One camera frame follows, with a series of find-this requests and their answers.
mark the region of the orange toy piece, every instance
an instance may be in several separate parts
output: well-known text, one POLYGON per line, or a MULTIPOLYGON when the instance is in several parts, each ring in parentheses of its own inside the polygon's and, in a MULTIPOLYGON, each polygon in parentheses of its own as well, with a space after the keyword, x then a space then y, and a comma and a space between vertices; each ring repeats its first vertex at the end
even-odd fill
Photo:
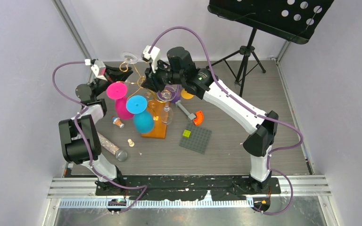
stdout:
POLYGON ((198 111, 195 113, 196 118, 193 120, 195 126, 198 126, 200 124, 202 124, 203 122, 203 112, 202 111, 198 111))

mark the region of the round hole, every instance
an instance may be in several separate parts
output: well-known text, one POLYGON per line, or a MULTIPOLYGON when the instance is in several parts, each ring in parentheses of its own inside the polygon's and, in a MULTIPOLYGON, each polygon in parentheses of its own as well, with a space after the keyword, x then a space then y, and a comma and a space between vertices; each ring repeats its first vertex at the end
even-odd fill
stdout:
POLYGON ((309 3, 307 3, 307 1, 302 1, 302 3, 300 3, 300 8, 305 9, 309 6, 309 3))
POLYGON ((294 15, 294 20, 299 21, 302 17, 299 14, 294 15))
POLYGON ((283 17, 288 16, 288 14, 289 14, 288 10, 283 10, 283 11, 281 12, 281 15, 282 15, 283 17))
POLYGON ((311 19, 311 18, 310 18, 310 19, 307 19, 307 20, 306 20, 306 24, 307 24, 307 25, 312 25, 312 24, 314 24, 314 20, 311 19))
POLYGON ((322 11, 321 6, 316 6, 316 7, 314 7, 314 12, 315 12, 315 13, 320 13, 321 11, 322 11))

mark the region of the tripod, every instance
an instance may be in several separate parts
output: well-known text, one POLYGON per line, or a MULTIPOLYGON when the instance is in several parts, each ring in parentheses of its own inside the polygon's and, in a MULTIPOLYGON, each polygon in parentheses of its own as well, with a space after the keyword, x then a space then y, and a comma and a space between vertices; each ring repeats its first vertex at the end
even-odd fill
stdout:
POLYGON ((250 38, 249 38, 249 41, 247 42, 247 45, 246 46, 241 46, 239 48, 238 51, 235 51, 234 53, 231 53, 229 54, 228 56, 220 59, 219 61, 216 61, 212 64, 212 66, 224 61, 225 64, 228 66, 228 68, 230 69, 232 75, 235 77, 235 84, 238 84, 241 89, 239 91, 239 96, 242 97, 242 92, 243 92, 243 88, 244 88, 244 84, 245 84, 245 77, 256 67, 256 66, 260 66, 260 68, 262 69, 263 73, 266 73, 266 70, 264 69, 262 63, 260 62, 259 58, 257 58, 257 55, 255 53, 255 48, 252 46, 252 43, 253 43, 253 39, 255 38, 255 35, 256 35, 256 31, 257 29, 256 28, 253 28, 252 32, 250 33, 250 38), (242 58, 242 62, 241 62, 241 65, 239 66, 239 70, 238 70, 238 74, 235 75, 234 71, 231 69, 230 65, 228 64, 227 62, 227 59, 236 55, 236 54, 241 54, 243 55, 243 58, 242 58), (257 64, 252 68, 250 69, 249 72, 246 73, 246 70, 247 70, 247 62, 248 62, 248 59, 250 57, 250 55, 253 55, 253 57, 255 58, 257 64))

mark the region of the robotic arm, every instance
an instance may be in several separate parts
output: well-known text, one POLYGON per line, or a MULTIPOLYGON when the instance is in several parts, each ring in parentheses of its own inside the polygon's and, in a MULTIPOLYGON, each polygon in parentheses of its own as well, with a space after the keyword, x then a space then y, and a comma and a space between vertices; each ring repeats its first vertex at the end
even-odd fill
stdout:
POLYGON ((145 71, 146 80, 142 87, 159 92, 166 84, 180 84, 188 93, 219 107, 235 119, 249 134, 243 147, 251 155, 250 185, 257 192, 266 189, 271 177, 271 171, 267 169, 267 156, 274 142, 277 124, 252 114, 229 95, 233 95, 244 105, 254 109, 257 114, 273 119, 278 119, 278 115, 274 111, 266 113, 255 108, 216 77, 221 86, 228 91, 229 94, 226 95, 214 82, 208 69, 196 68, 190 53, 183 47, 175 47, 167 52, 169 64, 160 60, 159 48, 153 47, 149 53, 150 48, 151 46, 146 46, 142 53, 143 60, 150 64, 145 71))

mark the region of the wood grain surface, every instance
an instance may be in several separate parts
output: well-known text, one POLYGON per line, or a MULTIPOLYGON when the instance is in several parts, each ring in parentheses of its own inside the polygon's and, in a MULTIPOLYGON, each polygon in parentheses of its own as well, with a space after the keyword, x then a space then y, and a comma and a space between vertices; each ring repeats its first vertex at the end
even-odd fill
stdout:
MULTIPOLYGON (((262 61, 267 73, 263 74, 259 67, 256 67, 245 81, 243 98, 262 110, 267 112, 274 110, 280 116, 280 120, 293 124, 291 112, 285 97, 274 61, 262 61)), ((238 72, 240 61, 230 61, 231 68, 238 72)), ((119 62, 108 63, 111 66, 118 66, 119 62)), ((197 62, 197 66, 205 67, 207 63, 197 62)), ((248 68, 252 68, 255 61, 249 61, 248 68)), ((138 70, 142 73, 147 68, 145 63, 137 63, 138 70)), ((234 77, 225 63, 214 66, 215 74, 234 92, 239 93, 239 86, 234 84, 234 77)), ((136 81, 138 75, 133 73, 131 81, 136 81)), ((130 85, 128 95, 132 94, 138 87, 130 85)), ((124 175, 130 174, 249 174, 250 157, 243 149, 242 142, 248 134, 229 115, 216 106, 193 97, 190 100, 181 99, 182 104, 190 112, 203 111, 205 119, 200 125, 212 131, 212 137, 205 154, 179 146, 182 132, 187 123, 190 123, 187 116, 174 104, 173 122, 167 126, 166 138, 152 139, 143 138, 135 130, 132 120, 123 120, 125 127, 120 129, 111 122, 111 115, 114 111, 114 101, 106 98, 107 116, 97 123, 97 130, 107 139, 112 141, 119 148, 128 152, 128 159, 119 162, 111 153, 102 149, 102 153, 113 164, 117 165, 124 175), (127 139, 132 139, 134 147, 129 147, 127 139)), ((298 142, 297 134, 282 125, 278 126, 273 148, 293 145, 298 142)), ((279 151, 273 154, 271 167, 286 174, 308 174, 302 149, 279 151)), ((83 166, 75 165, 73 174, 91 174, 83 166)))

